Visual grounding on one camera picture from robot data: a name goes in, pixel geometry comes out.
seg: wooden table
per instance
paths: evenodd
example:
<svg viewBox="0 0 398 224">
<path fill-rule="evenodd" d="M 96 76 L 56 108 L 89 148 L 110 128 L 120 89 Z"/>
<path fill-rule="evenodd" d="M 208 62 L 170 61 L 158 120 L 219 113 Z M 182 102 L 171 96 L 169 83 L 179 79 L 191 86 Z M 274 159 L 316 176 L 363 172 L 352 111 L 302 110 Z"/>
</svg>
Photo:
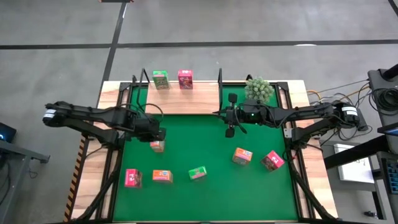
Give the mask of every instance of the wooden table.
<svg viewBox="0 0 398 224">
<path fill-rule="evenodd" d="M 290 99 L 293 107 L 309 105 L 308 96 L 303 80 L 280 80 L 270 82 L 287 82 L 289 84 Z M 118 99 L 120 83 L 120 81 L 104 82 L 99 98 L 98 108 L 108 108 L 111 106 L 115 106 Z M 282 104 L 284 107 L 287 107 L 286 101 L 284 99 L 282 99 Z M 175 107 L 173 105 L 170 105 L 169 110 L 174 110 L 174 108 Z M 313 124 L 313 122 L 313 120 L 297 121 L 296 125 L 297 127 L 304 128 L 308 125 Z M 104 124 L 100 123 L 97 123 L 95 125 L 103 129 L 108 128 Z M 308 143 L 319 146 L 319 142 L 314 139 L 311 139 Z M 100 147 L 101 145 L 97 140 L 89 142 L 89 140 L 84 138 L 83 136 L 80 139 L 80 147 L 78 150 L 78 156 L 75 163 L 75 171 L 73 173 L 70 186 L 67 208 L 64 214 L 64 221 L 67 221 L 70 218 L 79 217 L 86 210 L 88 205 L 93 201 L 96 194 L 100 190 L 107 149 L 101 149 L 95 154 L 92 154 L 89 158 L 82 161 L 83 151 L 85 149 L 87 153 L 90 153 Z M 114 160 L 116 160 L 117 153 L 117 151 L 113 152 Z M 335 202 L 333 200 L 327 172 L 323 163 L 322 152 L 318 149 L 307 147 L 302 151 L 302 153 L 310 189 L 315 194 L 319 202 L 326 208 L 326 210 L 334 217 L 337 217 Z M 114 160 L 112 161 L 113 163 L 111 164 L 111 169 L 114 167 Z M 303 208 L 303 216 L 308 217 L 305 196 L 300 187 L 298 188 L 300 201 Z M 104 199 L 103 211 L 108 211 L 110 193 L 111 189 L 108 190 L 107 195 Z"/>
</svg>

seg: green mat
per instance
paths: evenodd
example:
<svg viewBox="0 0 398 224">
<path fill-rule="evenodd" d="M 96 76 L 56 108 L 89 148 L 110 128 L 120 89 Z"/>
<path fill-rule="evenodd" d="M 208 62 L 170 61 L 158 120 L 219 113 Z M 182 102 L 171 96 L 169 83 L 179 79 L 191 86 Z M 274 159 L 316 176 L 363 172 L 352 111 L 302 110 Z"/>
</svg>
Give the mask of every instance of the green mat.
<svg viewBox="0 0 398 224">
<path fill-rule="evenodd" d="M 244 101 L 242 87 L 224 87 Z M 136 101 L 133 92 L 132 103 Z M 141 90 L 140 103 L 147 90 Z M 268 103 L 277 106 L 276 95 Z M 123 152 L 114 221 L 220 221 L 296 220 L 289 167 L 269 172 L 260 160 L 271 150 L 280 156 L 284 140 L 280 129 L 244 124 L 248 134 L 236 128 L 234 138 L 225 138 L 227 125 L 211 115 L 165 115 L 165 152 L 155 153 L 149 143 L 133 139 Z M 246 166 L 232 162 L 237 147 L 253 152 Z M 191 181 L 188 170 L 205 166 L 207 177 Z M 124 187 L 126 169 L 143 173 L 141 189 Z M 152 181 L 154 169 L 171 170 L 174 182 Z"/>
</svg>

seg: green juice box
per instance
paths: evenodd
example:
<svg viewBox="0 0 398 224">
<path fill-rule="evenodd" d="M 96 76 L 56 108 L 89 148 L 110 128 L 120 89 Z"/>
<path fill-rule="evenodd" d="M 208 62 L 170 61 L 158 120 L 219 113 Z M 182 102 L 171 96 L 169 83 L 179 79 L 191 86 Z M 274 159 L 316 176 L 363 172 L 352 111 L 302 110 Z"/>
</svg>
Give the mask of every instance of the green juice box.
<svg viewBox="0 0 398 224">
<path fill-rule="evenodd" d="M 188 171 L 188 174 L 189 174 L 189 178 L 191 178 L 191 180 L 197 180 L 199 178 L 203 178 L 207 175 L 206 167 L 201 166 L 196 169 L 192 169 L 192 170 Z"/>
<path fill-rule="evenodd" d="M 154 80 L 156 89 L 158 90 L 168 90 L 169 87 L 169 78 L 167 76 L 166 70 L 154 71 L 152 78 Z"/>
</svg>

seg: wooden shelf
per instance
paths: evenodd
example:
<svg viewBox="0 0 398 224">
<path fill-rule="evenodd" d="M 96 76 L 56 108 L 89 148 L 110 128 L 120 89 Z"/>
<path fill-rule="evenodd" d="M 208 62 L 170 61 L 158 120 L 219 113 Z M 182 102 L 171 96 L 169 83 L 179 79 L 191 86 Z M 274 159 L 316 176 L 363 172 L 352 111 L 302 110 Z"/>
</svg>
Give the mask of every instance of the wooden shelf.
<svg viewBox="0 0 398 224">
<path fill-rule="evenodd" d="M 170 82 L 169 90 L 148 86 L 147 103 L 159 106 L 164 114 L 212 114 L 220 101 L 217 82 L 193 82 L 192 90 L 181 90 L 177 81 Z M 146 113 L 160 114 L 154 106 L 146 106 Z"/>
</svg>

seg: juice box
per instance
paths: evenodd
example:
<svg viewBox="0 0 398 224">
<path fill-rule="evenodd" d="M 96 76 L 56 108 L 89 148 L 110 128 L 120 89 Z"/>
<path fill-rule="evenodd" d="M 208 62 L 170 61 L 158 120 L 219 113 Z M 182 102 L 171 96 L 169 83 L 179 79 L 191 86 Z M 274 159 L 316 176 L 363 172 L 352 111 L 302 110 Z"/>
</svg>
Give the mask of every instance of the juice box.
<svg viewBox="0 0 398 224">
<path fill-rule="evenodd" d="M 193 71 L 192 70 L 179 70 L 178 71 L 178 82 L 181 90 L 193 89 Z"/>
<path fill-rule="evenodd" d="M 126 179 L 124 180 L 125 187 L 142 187 L 142 172 L 137 169 L 126 169 Z"/>
<path fill-rule="evenodd" d="M 168 90 L 169 86 L 169 78 L 166 70 L 162 71 L 154 71 L 152 79 L 154 80 L 156 89 L 158 90 Z"/>
<path fill-rule="evenodd" d="M 236 148 L 232 161 L 237 164 L 246 165 L 251 161 L 253 153 L 239 147 Z"/>
<path fill-rule="evenodd" d="M 271 151 L 261 160 L 261 163 L 265 165 L 267 169 L 273 171 L 280 168 L 285 163 L 285 161 L 280 158 L 278 154 L 276 154 L 276 152 Z"/>
<path fill-rule="evenodd" d="M 150 147 L 154 152 L 164 152 L 165 141 L 153 141 L 150 142 Z"/>
<path fill-rule="evenodd" d="M 173 174 L 169 170 L 154 170 L 152 180 L 158 182 L 172 183 Z"/>
<path fill-rule="evenodd" d="M 189 174 L 189 178 L 191 178 L 191 180 L 197 180 L 197 179 L 202 178 L 207 175 L 206 167 L 201 166 L 196 169 L 192 169 L 192 170 L 188 171 L 188 174 Z"/>
</svg>

